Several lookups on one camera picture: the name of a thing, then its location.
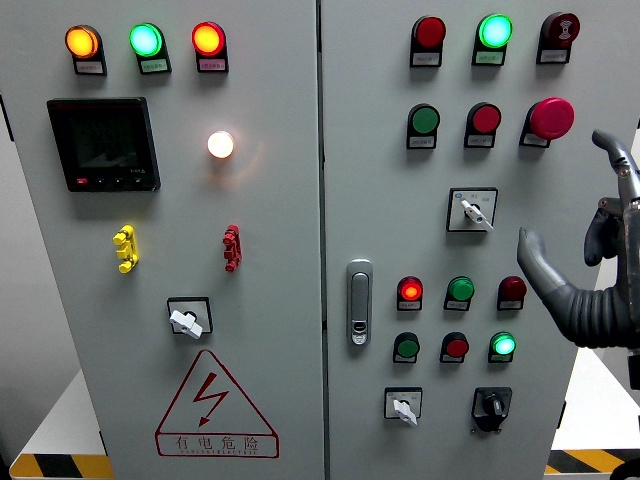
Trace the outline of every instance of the white switch handle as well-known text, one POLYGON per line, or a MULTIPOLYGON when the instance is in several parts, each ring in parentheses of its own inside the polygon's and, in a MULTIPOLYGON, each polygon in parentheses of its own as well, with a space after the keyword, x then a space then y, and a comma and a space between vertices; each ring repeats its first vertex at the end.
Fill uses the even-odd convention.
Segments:
POLYGON ((462 203, 462 206, 464 207, 464 213, 467 215, 467 217, 477 223, 486 232, 493 232, 493 225, 489 223, 487 217, 483 215, 478 207, 476 207, 475 205, 471 205, 464 199, 460 200, 460 203, 462 203))
POLYGON ((393 409, 398 414, 398 417, 400 417, 400 420, 408 423, 412 427, 418 426, 418 419, 416 418, 415 414, 411 411, 411 407, 409 406, 408 403, 394 400, 393 409))
POLYGON ((182 333, 189 335, 191 338, 199 339, 202 335, 202 327, 196 323, 196 317, 187 313, 183 315, 178 310, 171 313, 169 320, 176 325, 182 333))

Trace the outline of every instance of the orange indicator light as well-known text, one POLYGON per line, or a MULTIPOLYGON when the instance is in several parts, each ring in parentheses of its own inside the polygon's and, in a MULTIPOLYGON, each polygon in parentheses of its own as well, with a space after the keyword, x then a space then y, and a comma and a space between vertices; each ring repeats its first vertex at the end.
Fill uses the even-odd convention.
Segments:
POLYGON ((225 36, 222 28, 213 22, 202 22, 191 33, 194 48, 206 57, 212 57, 222 51, 225 36))
POLYGON ((96 31, 86 25, 76 25, 67 31, 65 43, 76 58, 91 58, 100 48, 96 31))

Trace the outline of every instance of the emergency stop button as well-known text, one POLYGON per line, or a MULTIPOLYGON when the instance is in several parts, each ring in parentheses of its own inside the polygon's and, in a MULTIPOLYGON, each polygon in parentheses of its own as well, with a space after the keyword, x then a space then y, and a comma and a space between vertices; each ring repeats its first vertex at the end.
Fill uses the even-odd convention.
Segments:
POLYGON ((525 119, 520 145, 548 148, 551 140, 558 139, 571 130, 575 111, 569 101, 550 97, 529 109, 525 119))

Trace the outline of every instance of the dark red button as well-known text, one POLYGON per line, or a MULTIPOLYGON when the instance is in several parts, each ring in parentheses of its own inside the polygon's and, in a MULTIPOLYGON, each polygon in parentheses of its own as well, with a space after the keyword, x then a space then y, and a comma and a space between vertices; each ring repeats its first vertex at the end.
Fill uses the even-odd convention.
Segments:
POLYGON ((571 104, 564 98, 551 97, 533 107, 529 123, 531 131, 544 140, 555 140, 565 135, 575 118, 571 104))
POLYGON ((499 290, 502 300, 517 302, 524 300, 524 296, 527 294, 527 285, 520 277, 507 277, 500 282, 499 290))
POLYGON ((480 133, 493 132, 496 128, 498 128, 498 125, 500 125, 500 120, 502 119, 500 110, 495 105, 480 105, 481 106, 477 108, 473 113, 473 117, 471 119, 473 128, 475 128, 480 133))
POLYGON ((423 17, 413 29, 413 36, 424 48, 435 48, 442 44, 447 28, 438 17, 423 17))
POLYGON ((557 48, 570 46, 580 33, 580 20, 573 13, 554 13, 542 24, 542 34, 557 48))
POLYGON ((447 355, 453 358, 462 358, 469 351, 469 344, 465 340, 453 340, 447 345, 447 355))

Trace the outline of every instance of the lightning bolt symbol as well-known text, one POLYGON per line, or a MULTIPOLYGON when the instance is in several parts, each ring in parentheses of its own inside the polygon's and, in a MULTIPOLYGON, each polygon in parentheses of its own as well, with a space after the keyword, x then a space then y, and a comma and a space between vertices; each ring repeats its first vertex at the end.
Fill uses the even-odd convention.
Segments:
POLYGON ((214 393, 213 395, 204 395, 204 392, 207 391, 207 388, 209 388, 209 386, 213 383, 216 377, 217 375, 211 372, 209 376, 207 376, 207 379, 202 384, 202 387, 200 387, 200 390, 198 391, 196 398, 193 399, 193 402, 196 403, 196 402, 202 402, 204 400, 209 400, 210 398, 217 398, 216 403, 213 405, 211 410, 209 410, 209 413, 207 413, 205 417, 200 417, 200 424, 198 425, 198 428, 209 422, 209 417, 211 416, 213 411, 218 407, 218 405, 220 405, 220 402, 222 402, 222 400, 224 400, 224 397, 226 397, 227 394, 229 393, 229 391, 227 390, 226 392, 214 393))

